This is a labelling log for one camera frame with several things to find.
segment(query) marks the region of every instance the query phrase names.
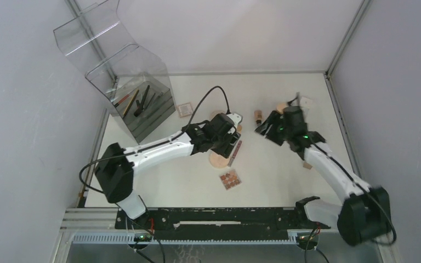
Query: table surface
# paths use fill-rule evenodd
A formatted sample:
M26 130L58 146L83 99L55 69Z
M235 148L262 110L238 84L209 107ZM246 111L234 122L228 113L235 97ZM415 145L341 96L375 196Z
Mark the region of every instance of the table surface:
M227 94L230 110L243 115L243 141L231 168L217 169L209 163L209 152L181 157L159 164L135 175L133 187L148 207L293 207L305 197L319 196L340 204L331 187L315 169L303 168L303 161L289 149L264 139L254 132L254 111L266 118L278 103L300 92L313 100L306 122L326 138L333 152L350 168L350 161L335 115L333 104L320 73L172 76L176 105L191 102L193 108L213 86L220 85ZM213 91L196 112L193 122L208 119L215 110L225 110L219 90ZM189 117L173 113L141 144L171 135L185 126ZM100 156L108 145L122 147L137 143L109 118L100 147ZM226 190L219 176L235 169L242 183ZM93 177L91 185L99 188ZM115 207L104 195L89 191L86 207Z

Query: clear acrylic container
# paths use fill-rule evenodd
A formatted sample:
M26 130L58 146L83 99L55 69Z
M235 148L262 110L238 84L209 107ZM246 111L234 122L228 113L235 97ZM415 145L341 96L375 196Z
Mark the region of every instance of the clear acrylic container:
M117 16L118 4L93 4L56 28L54 37L60 51L106 97L111 116L141 142L175 111L175 104L166 65L131 37Z

